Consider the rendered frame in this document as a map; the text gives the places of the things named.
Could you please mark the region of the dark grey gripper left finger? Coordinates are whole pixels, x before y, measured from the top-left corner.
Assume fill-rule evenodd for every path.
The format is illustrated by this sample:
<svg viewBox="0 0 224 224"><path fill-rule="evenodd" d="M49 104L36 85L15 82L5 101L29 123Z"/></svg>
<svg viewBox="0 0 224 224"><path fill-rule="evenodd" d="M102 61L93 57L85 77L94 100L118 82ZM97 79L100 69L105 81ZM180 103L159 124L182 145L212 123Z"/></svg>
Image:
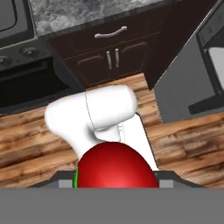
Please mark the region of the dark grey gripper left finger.
<svg viewBox="0 0 224 224"><path fill-rule="evenodd" d="M57 171L48 180L42 181L31 188L47 187L47 188L73 188L74 187L74 171Z"/></svg>

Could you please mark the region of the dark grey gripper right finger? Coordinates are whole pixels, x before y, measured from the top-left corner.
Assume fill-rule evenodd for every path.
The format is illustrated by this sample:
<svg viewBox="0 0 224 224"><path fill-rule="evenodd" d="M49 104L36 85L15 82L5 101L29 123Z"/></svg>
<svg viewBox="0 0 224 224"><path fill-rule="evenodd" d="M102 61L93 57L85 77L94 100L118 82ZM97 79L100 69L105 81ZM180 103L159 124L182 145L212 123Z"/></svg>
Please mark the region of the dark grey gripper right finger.
<svg viewBox="0 0 224 224"><path fill-rule="evenodd" d="M155 171L154 174L160 188L202 188L202 185L185 180L174 171Z"/></svg>

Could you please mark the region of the red round sphere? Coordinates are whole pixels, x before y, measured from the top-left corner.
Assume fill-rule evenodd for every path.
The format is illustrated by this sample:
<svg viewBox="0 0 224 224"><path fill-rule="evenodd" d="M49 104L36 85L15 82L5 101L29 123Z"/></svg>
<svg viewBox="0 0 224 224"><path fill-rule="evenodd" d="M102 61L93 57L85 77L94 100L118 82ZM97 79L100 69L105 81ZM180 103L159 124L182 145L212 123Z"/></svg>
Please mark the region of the red round sphere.
<svg viewBox="0 0 224 224"><path fill-rule="evenodd" d="M125 143L99 143L80 159L75 187L158 188L146 160Z"/></svg>

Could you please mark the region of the white rounded object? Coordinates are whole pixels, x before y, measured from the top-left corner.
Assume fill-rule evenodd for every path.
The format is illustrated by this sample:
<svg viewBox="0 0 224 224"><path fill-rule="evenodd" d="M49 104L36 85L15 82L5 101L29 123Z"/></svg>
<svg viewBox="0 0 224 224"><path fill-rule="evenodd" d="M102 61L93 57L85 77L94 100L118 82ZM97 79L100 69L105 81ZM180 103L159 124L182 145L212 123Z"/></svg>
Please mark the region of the white rounded object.
<svg viewBox="0 0 224 224"><path fill-rule="evenodd" d="M103 141L120 142L141 154L152 170L158 168L137 113L137 98L126 85L100 87L60 98L46 107L45 124L68 142L79 158Z"/></svg>

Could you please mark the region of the grey fridge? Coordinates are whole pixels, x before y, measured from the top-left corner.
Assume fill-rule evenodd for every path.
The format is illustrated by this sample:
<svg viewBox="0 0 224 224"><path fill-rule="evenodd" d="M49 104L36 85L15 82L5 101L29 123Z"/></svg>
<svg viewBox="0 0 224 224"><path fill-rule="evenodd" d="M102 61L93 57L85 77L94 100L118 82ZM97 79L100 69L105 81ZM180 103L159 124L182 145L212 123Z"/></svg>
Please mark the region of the grey fridge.
<svg viewBox="0 0 224 224"><path fill-rule="evenodd" d="M224 113L224 0L209 11L154 93L163 123Z"/></svg>

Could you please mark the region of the black and grey stove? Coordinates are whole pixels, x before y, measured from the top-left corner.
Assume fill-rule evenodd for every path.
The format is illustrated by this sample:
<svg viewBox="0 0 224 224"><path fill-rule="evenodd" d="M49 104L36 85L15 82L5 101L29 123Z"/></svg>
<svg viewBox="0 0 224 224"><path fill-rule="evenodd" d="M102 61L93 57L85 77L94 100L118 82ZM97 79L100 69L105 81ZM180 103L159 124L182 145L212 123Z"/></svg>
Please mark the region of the black and grey stove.
<svg viewBox="0 0 224 224"><path fill-rule="evenodd" d="M35 47L37 57L19 51ZM29 0L0 0L0 56L12 63L0 65L0 114L43 107L84 87L39 38Z"/></svg>

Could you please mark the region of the dark brown cabinet door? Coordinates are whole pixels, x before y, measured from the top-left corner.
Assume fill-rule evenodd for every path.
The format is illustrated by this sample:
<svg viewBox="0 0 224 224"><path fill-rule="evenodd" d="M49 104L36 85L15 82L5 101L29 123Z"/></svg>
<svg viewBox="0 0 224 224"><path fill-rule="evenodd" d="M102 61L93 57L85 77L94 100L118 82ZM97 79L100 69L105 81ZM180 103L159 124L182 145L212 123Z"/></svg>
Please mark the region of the dark brown cabinet door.
<svg viewBox="0 0 224 224"><path fill-rule="evenodd" d="M151 57L158 42L158 37L158 34L152 34L136 38L116 47L119 49L120 64L118 68L115 68L115 77L121 79L141 73Z"/></svg>
<svg viewBox="0 0 224 224"><path fill-rule="evenodd" d="M109 70L108 59L106 52L109 49L101 49L85 53L79 56L66 59L66 65L71 69L73 74L80 80L85 88L99 85L108 81L112 81L113 75L113 60L112 69Z"/></svg>

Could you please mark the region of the dark grey stove knob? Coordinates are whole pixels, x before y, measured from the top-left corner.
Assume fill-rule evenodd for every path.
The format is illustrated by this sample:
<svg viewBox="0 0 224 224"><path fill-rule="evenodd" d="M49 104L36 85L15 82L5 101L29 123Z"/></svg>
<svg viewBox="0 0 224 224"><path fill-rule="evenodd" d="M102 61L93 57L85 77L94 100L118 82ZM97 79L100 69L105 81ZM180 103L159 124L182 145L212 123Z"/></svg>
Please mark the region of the dark grey stove knob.
<svg viewBox="0 0 224 224"><path fill-rule="evenodd" d="M35 47L24 47L19 51L23 56L29 57L37 57L39 55L39 50Z"/></svg>
<svg viewBox="0 0 224 224"><path fill-rule="evenodd" d="M0 56L0 65L8 66L12 63L12 59L8 56Z"/></svg>

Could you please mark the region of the dark brown base cabinet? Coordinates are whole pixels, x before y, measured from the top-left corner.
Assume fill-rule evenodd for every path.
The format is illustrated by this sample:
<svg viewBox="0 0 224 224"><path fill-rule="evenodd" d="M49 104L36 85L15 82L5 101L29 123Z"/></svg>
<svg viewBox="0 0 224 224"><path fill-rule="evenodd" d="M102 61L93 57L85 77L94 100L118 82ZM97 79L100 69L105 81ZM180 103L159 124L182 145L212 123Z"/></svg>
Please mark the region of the dark brown base cabinet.
<svg viewBox="0 0 224 224"><path fill-rule="evenodd" d="M162 22L161 31L153 33L159 35L157 44L141 72L145 74L148 86L153 88L165 69L171 64L172 60L184 46L185 42L191 37L194 30L199 26L200 22L217 2L218 0L161 0L158 3L148 4L138 9L121 12L113 16L105 17L104 19L97 19L93 22L84 24L81 28L75 27L70 30L66 29L62 32L58 32L54 37L48 40L48 43L74 77L76 76L66 65L65 60L85 53L91 53L101 49L109 49L113 60L114 75L114 78L111 81L114 81L117 80L115 48L130 40L74 54L69 50L70 35L74 32L86 30L92 26L113 22L118 19L132 17L159 19Z"/></svg>

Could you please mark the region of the dark brown drawer front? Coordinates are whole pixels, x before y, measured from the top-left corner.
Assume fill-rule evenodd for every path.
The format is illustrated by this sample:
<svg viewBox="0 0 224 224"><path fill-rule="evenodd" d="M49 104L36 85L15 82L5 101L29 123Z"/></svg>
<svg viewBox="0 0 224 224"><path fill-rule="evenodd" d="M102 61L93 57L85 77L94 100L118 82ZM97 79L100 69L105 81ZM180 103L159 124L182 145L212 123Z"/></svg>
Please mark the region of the dark brown drawer front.
<svg viewBox="0 0 224 224"><path fill-rule="evenodd" d="M86 30L76 31L69 37L69 50L73 54L78 54L91 49L98 49L102 46L109 46L121 41L137 39L145 35L150 35L161 31L162 22L159 19L149 17L126 17L113 22L92 26ZM96 33L111 33L122 26L128 27L124 31L112 38L94 38Z"/></svg>

